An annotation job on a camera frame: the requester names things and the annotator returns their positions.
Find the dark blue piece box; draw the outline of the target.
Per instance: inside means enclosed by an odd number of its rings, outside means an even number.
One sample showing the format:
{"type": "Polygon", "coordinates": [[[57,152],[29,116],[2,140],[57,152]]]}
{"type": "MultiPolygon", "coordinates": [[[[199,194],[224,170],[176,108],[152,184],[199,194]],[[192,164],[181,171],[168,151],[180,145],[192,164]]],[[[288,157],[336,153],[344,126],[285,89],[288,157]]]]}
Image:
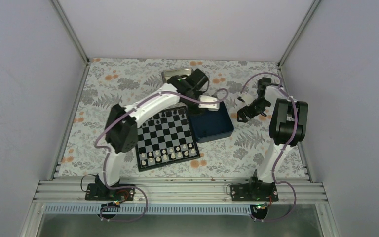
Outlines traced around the dark blue piece box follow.
{"type": "Polygon", "coordinates": [[[190,113],[189,122],[197,143],[206,143],[230,137],[234,126],[224,102],[218,111],[204,110],[199,114],[190,113]]]}

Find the black grey chess board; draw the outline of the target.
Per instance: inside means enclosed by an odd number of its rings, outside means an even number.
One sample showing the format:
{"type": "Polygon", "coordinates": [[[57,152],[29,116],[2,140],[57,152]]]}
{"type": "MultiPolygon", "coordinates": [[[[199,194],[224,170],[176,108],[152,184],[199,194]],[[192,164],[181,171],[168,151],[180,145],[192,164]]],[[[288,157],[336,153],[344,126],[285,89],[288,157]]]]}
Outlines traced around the black grey chess board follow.
{"type": "Polygon", "coordinates": [[[139,172],[200,158],[187,111],[186,106],[162,110],[138,128],[138,143],[135,146],[135,152],[139,172]],[[174,110],[178,110],[177,115],[174,115],[174,110]],[[171,111],[172,116],[162,118],[161,113],[166,114],[167,111],[171,111]],[[189,152],[188,156],[184,155],[185,151],[189,152]],[[182,157],[177,157],[178,152],[182,153],[182,157]],[[172,153],[175,154],[175,159],[171,159],[172,153]],[[168,161],[163,160],[164,154],[168,155],[168,161]],[[161,157],[160,163],[155,162],[156,157],[161,157]],[[154,163],[149,163],[149,158],[153,158],[154,163]],[[142,160],[146,161],[146,166],[141,165],[142,160]]]}

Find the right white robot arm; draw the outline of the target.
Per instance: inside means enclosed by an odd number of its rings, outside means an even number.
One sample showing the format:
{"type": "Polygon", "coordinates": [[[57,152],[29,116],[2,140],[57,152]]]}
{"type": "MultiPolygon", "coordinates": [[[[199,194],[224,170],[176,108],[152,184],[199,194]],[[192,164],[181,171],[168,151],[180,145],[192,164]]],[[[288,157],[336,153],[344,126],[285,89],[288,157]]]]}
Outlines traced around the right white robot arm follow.
{"type": "Polygon", "coordinates": [[[274,107],[268,129],[271,138],[268,152],[248,183],[239,186],[239,190],[254,201],[275,194],[276,185],[279,184],[276,180],[278,164],[285,154],[304,139],[308,115],[307,102],[294,99],[281,85],[272,83],[270,78],[258,80],[257,95],[254,100],[239,97],[246,105],[237,112],[237,121],[247,123],[249,119],[263,114],[267,107],[274,107]]]}

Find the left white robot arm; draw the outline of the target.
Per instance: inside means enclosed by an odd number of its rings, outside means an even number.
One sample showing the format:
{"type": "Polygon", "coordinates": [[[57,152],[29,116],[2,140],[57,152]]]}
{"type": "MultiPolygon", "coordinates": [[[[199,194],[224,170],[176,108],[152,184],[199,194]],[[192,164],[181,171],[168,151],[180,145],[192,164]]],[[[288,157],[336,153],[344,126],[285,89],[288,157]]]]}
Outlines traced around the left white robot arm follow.
{"type": "Polygon", "coordinates": [[[199,97],[203,94],[201,89],[208,82],[206,74],[196,69],[186,77],[171,77],[158,90],[138,102],[124,107],[115,104],[111,108],[105,130],[94,143],[95,148],[108,151],[103,168],[95,181],[99,186],[100,196],[110,200],[117,195],[119,163],[137,145],[138,128],[161,110],[178,103],[198,109],[199,97]],[[106,145],[98,144],[102,138],[106,145]]]}

